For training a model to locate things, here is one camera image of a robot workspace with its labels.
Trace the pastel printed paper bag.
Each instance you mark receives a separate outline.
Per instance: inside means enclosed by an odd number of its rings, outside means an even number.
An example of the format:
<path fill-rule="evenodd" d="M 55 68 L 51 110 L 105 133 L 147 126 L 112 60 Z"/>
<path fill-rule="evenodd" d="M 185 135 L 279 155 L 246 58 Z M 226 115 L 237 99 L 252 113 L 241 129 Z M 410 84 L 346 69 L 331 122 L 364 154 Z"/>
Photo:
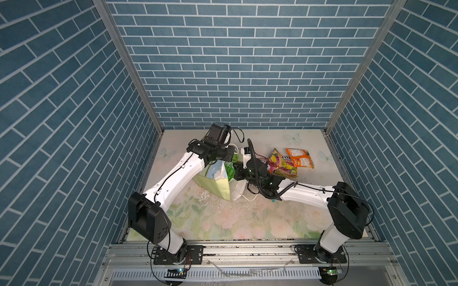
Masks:
<path fill-rule="evenodd" d="M 235 144 L 229 144 L 229 146 L 235 148 L 234 154 L 240 155 L 239 149 Z M 236 181 L 235 179 L 229 182 L 224 162 L 225 161 L 218 160 L 210 163 L 193 178 L 195 183 L 221 199 L 236 201 L 244 197 L 249 201 L 249 199 L 243 195 L 248 189 L 249 183 L 246 180 Z"/>

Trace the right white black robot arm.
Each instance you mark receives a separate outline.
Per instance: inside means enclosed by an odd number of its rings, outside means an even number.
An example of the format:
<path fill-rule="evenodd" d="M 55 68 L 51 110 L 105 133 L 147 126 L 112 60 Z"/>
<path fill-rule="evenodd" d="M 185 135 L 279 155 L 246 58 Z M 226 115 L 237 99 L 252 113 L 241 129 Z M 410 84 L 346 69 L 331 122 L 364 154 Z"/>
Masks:
<path fill-rule="evenodd" d="M 266 199 L 295 201 L 330 213 L 332 224 L 322 232 L 314 247 L 318 261 L 330 263 L 349 239 L 363 237 L 372 208 L 347 183 L 338 182 L 324 187 L 305 185 L 269 173 L 267 165 L 257 158 L 247 163 L 235 163 L 234 168 L 236 181 L 245 181 L 257 187 L 259 194 Z"/>

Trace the green snack packet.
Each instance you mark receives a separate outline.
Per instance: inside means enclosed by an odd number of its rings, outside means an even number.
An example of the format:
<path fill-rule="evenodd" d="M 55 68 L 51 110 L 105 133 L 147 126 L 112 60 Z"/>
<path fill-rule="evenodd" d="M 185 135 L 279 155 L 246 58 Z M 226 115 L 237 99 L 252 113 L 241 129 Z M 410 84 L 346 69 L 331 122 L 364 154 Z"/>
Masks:
<path fill-rule="evenodd" d="M 227 177 L 228 177 L 228 180 L 229 182 L 234 178 L 235 176 L 235 166 L 234 164 L 235 163 L 238 163 L 239 160 L 238 160 L 238 155 L 237 154 L 234 154 L 233 155 L 233 158 L 232 158 L 232 161 L 231 162 L 224 162 L 224 166 L 225 166 L 225 171 L 226 171 L 226 174 L 227 174 Z"/>

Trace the orange white snack packet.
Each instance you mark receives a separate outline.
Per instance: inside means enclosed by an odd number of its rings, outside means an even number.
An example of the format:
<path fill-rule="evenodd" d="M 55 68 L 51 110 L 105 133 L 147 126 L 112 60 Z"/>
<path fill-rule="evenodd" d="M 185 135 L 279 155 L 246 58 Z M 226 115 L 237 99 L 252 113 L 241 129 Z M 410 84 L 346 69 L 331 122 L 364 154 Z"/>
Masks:
<path fill-rule="evenodd" d="M 294 167 L 314 169 L 314 163 L 308 151 L 297 148 L 287 148 L 286 152 Z"/>

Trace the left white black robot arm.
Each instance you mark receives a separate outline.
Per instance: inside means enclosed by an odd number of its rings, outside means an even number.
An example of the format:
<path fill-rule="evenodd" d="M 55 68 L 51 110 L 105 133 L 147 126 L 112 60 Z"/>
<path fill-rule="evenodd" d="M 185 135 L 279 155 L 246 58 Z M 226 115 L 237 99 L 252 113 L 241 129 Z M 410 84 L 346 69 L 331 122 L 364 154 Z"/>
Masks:
<path fill-rule="evenodd" d="M 174 263 L 187 256 L 187 242 L 172 229 L 167 211 L 182 189 L 210 163 L 232 161 L 231 130 L 229 125 L 213 124 L 201 140 L 188 143 L 183 157 L 163 179 L 128 199 L 128 226 L 163 248 Z"/>

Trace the pink yellow Fox's candy bag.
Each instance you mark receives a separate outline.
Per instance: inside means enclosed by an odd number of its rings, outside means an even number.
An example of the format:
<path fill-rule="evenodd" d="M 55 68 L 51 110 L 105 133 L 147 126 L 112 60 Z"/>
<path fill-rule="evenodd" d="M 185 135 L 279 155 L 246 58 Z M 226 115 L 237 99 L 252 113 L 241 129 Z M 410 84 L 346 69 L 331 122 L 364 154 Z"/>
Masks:
<path fill-rule="evenodd" d="M 285 167 L 285 162 L 282 155 L 275 148 L 268 159 L 268 171 L 271 174 L 284 175 L 288 169 Z"/>

